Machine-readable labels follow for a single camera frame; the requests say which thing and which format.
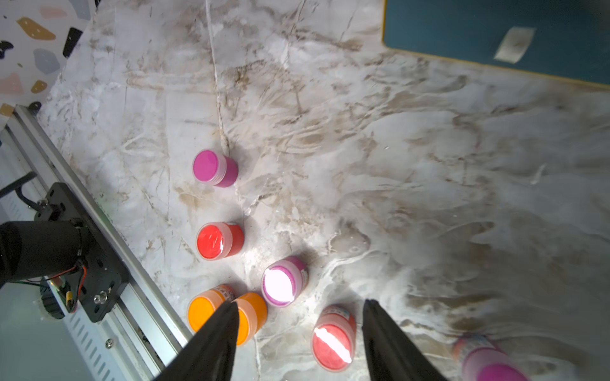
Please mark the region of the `red paint can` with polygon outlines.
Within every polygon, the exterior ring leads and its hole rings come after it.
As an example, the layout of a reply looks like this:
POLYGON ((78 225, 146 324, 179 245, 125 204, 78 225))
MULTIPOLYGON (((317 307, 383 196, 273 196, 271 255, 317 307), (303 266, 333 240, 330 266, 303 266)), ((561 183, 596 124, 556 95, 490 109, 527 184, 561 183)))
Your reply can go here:
POLYGON ((311 350, 327 371, 340 372, 351 364, 356 351, 357 322, 353 314, 338 306, 327 306, 315 324, 311 350))
POLYGON ((222 260, 239 254, 245 234, 238 224, 211 222, 204 225, 195 239, 198 254, 208 261, 222 260))

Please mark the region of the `magenta paint can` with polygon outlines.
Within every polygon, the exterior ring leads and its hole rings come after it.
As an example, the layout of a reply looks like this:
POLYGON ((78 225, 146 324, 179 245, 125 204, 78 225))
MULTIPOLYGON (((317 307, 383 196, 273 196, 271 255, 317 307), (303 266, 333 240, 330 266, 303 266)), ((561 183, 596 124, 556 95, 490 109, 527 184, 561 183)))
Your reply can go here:
POLYGON ((510 357, 486 336, 469 333, 453 346, 464 381, 528 381, 510 357))
POLYGON ((203 150, 195 156, 192 172, 201 183, 227 188, 237 181, 238 163, 220 152, 203 150))
POLYGON ((307 265, 297 256, 285 257, 265 269, 261 291, 266 302, 283 308, 294 303, 308 285, 307 265))

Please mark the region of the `orange paint can middle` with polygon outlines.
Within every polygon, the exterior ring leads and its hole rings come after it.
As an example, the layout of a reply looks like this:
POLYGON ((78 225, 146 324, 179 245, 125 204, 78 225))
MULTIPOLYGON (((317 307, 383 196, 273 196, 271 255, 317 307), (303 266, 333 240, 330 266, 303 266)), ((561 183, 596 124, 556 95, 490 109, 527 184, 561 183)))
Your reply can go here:
POLYGON ((265 300, 256 292, 246 293, 234 300, 238 306, 237 346, 241 347, 251 341, 261 330, 268 317, 265 300))

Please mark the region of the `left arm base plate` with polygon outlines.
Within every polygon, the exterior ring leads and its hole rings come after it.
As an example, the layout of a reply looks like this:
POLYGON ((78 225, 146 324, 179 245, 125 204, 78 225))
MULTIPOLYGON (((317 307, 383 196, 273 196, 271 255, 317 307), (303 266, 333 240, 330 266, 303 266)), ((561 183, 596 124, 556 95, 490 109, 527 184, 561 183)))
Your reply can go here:
POLYGON ((65 274, 79 304, 91 322, 101 322, 128 285, 130 273, 119 254, 106 239, 84 204, 67 184, 54 183, 46 195, 47 206, 37 212, 37 221, 65 221, 89 229, 91 240, 75 270, 65 274))

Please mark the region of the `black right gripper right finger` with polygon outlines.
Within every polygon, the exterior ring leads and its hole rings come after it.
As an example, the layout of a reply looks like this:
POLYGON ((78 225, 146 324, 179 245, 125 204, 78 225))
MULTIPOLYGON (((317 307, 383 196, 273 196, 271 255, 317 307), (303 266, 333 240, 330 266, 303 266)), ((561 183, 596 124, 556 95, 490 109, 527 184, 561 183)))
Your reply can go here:
POLYGON ((374 299, 363 306, 362 334, 372 381, 446 381, 374 299))

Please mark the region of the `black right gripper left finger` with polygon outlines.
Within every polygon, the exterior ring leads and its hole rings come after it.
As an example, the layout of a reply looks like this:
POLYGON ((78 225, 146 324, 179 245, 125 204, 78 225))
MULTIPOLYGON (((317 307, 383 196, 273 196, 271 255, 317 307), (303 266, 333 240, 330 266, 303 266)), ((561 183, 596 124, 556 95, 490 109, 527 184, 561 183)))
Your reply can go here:
POLYGON ((230 381, 238 328, 238 305, 223 303, 155 380, 230 381))

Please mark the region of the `magenta paint can left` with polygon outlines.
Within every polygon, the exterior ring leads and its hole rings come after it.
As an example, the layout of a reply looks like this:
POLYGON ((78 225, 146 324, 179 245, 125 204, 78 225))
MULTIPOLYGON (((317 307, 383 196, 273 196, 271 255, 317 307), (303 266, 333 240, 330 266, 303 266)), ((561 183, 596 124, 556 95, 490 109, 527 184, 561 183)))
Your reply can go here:
POLYGON ((237 181, 238 163, 220 152, 203 150, 195 156, 192 172, 201 183, 227 188, 237 181))

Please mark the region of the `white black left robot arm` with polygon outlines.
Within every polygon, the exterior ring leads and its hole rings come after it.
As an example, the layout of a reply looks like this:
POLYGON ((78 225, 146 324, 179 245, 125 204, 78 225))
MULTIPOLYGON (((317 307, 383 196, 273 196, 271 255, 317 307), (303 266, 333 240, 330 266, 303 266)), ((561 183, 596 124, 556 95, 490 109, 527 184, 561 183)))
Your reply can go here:
POLYGON ((1 285, 73 270, 90 240, 89 229, 72 222, 1 224, 1 285))

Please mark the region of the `orange paint can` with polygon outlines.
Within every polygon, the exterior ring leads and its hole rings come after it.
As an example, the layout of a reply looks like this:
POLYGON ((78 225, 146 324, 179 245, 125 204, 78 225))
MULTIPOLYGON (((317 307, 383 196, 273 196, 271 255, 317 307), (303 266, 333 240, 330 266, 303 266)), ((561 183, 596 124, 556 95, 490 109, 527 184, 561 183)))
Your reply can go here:
POLYGON ((233 302, 235 298, 235 291, 228 284, 196 295, 187 309, 187 321, 192 331, 196 333, 223 303, 233 302))
POLYGON ((238 306, 237 346, 241 347, 251 341, 261 330, 268 317, 265 300, 256 292, 246 293, 234 300, 238 306))

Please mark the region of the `magenta paint can middle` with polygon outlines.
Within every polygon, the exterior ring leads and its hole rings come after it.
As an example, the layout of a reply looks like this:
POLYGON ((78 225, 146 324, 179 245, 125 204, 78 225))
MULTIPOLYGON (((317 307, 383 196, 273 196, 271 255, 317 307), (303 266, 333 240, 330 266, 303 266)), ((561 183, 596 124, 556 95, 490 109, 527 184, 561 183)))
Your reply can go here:
POLYGON ((261 291, 266 302, 283 308, 294 303, 308 285, 307 265, 297 256, 285 257, 265 269, 261 291))

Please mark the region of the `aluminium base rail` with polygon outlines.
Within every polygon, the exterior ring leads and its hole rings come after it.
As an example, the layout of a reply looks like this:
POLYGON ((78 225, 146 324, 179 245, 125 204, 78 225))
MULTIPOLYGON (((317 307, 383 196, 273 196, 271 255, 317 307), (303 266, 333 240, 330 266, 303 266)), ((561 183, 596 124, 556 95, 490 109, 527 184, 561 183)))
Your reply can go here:
POLYGON ((151 380, 188 333, 34 113, 1 126, 3 222, 70 222, 83 236, 65 270, 1 293, 4 380, 151 380))

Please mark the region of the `teal drawer cabinet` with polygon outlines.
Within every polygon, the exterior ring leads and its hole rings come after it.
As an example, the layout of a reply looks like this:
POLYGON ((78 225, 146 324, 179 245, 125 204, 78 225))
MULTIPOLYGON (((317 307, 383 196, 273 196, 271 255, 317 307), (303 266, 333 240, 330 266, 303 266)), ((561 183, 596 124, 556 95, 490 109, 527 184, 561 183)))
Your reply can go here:
POLYGON ((391 49, 609 85, 605 1, 387 1, 391 49))

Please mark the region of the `orange paint can left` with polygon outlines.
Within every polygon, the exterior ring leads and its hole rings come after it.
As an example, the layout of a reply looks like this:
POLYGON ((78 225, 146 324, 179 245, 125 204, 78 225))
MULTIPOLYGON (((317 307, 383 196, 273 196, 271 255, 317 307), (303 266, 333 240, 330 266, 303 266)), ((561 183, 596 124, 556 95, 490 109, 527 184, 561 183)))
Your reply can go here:
POLYGON ((223 303, 233 302, 235 298, 235 291, 228 284, 196 295, 187 309, 187 321, 192 331, 196 333, 223 303))

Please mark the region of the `magenta paint can right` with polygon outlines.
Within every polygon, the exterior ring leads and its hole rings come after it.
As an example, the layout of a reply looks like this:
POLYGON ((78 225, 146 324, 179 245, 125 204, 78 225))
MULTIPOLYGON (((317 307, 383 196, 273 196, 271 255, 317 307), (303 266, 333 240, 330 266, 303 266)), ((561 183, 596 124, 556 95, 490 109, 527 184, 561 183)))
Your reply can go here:
POLYGON ((453 346, 464 381, 528 381, 510 357, 486 336, 469 333, 453 346))

